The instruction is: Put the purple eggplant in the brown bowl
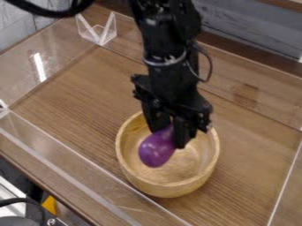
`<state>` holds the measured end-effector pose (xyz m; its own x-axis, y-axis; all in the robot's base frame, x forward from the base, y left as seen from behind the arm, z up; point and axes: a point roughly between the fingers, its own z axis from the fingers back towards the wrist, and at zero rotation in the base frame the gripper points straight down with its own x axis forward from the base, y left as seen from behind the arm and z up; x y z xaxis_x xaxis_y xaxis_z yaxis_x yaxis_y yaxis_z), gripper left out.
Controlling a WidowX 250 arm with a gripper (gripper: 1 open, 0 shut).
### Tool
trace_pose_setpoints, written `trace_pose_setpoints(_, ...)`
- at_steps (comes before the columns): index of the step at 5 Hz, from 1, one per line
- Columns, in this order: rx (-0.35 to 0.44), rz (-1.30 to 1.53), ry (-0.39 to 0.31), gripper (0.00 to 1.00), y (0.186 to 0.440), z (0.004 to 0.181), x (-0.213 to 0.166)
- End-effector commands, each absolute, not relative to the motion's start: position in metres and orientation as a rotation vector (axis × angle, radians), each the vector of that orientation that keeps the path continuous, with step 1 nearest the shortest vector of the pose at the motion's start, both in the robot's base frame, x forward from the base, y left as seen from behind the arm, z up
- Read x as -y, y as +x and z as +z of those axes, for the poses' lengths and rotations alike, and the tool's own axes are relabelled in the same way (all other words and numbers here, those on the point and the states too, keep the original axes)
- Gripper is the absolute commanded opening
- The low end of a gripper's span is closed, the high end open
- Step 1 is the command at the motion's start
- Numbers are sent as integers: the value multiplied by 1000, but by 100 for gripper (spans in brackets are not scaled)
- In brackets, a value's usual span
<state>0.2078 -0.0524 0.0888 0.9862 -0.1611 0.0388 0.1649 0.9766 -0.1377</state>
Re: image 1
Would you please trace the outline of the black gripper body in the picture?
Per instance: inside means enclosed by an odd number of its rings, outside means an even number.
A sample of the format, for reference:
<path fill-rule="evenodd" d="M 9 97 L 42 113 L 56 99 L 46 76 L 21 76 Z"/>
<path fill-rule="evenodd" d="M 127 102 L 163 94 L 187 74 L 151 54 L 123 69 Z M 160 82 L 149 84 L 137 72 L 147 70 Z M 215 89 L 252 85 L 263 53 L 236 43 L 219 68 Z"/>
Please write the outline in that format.
<path fill-rule="evenodd" d="M 212 106 L 197 92 L 196 85 L 205 82 L 199 76 L 197 57 L 181 59 L 144 58 L 148 74 L 135 74 L 133 97 L 141 102 L 152 102 L 165 108 L 171 125 L 175 117 L 195 117 L 196 131 L 207 132 L 211 124 Z"/>

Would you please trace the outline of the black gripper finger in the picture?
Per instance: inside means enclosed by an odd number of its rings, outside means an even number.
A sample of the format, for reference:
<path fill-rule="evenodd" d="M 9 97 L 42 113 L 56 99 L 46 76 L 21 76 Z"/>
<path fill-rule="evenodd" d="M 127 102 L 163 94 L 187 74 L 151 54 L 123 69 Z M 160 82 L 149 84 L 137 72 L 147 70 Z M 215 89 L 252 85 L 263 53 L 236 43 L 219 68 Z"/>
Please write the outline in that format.
<path fill-rule="evenodd" d="M 151 132 L 157 132 L 169 126 L 169 114 L 161 105 L 153 104 L 152 102 L 141 102 L 141 110 Z"/>
<path fill-rule="evenodd" d="M 195 117 L 173 118 L 173 141 L 176 149 L 183 149 L 191 139 L 196 137 L 197 122 Z"/>

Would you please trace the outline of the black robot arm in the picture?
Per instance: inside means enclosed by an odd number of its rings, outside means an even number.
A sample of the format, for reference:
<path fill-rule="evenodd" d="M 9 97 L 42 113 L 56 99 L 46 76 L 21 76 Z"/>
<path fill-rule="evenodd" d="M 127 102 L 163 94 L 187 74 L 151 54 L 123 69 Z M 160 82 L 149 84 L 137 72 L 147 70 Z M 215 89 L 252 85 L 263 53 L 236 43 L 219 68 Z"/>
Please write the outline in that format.
<path fill-rule="evenodd" d="M 191 0 L 128 0 L 143 40 L 147 75 L 131 78 L 151 132 L 173 129 L 172 143 L 183 148 L 211 124 L 212 106 L 196 85 L 209 80 L 199 73 L 196 43 L 201 16 Z"/>

